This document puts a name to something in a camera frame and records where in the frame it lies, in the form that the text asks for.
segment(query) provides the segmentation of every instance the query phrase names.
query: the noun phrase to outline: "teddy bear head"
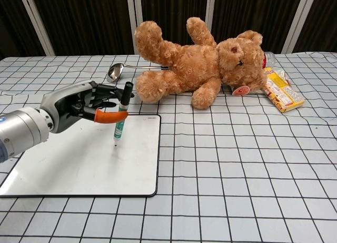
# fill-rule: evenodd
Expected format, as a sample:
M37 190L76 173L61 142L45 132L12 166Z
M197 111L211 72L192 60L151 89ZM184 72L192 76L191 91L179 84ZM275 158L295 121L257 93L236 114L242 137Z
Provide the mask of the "teddy bear head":
M250 30L219 43L216 49L222 82L233 87L249 85L251 91L260 89L264 82L261 44L262 35Z

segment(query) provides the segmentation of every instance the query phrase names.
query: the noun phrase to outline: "metal cylinder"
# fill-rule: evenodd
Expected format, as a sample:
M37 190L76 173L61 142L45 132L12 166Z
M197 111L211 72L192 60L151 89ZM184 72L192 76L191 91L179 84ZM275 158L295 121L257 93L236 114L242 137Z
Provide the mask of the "metal cylinder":
M30 107L0 116L0 163L47 141L52 124L47 112Z

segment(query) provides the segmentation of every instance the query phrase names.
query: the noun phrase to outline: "plastic bottle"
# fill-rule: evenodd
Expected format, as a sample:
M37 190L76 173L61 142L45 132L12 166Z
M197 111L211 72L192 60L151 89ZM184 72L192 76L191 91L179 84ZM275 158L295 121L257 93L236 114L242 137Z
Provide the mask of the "plastic bottle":
M264 52L264 60L262 68L271 67L273 68L276 63L276 58L272 52Z

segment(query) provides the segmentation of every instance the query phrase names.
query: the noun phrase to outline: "teddy bear ear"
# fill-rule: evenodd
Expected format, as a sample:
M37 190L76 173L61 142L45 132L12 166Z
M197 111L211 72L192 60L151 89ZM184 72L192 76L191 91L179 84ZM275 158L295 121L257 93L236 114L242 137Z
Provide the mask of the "teddy bear ear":
M237 36L237 38L246 38L252 40L254 43L262 44L262 35L256 31L245 31Z

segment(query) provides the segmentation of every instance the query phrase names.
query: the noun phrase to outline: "tablecloth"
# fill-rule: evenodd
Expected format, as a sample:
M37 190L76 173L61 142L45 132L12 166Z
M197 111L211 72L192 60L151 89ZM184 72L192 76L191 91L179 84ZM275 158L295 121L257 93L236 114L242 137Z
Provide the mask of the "tablecloth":
M302 107L280 113L264 94L232 96L226 85L207 110L191 107L191 93L155 104L136 94L131 113L162 117L157 195L2 198L0 242L337 242L337 54L276 60ZM6 58L0 112L38 107L79 80L107 83L113 63L152 64L138 55ZM142 71L125 68L117 86ZM0 164L0 181L17 160Z

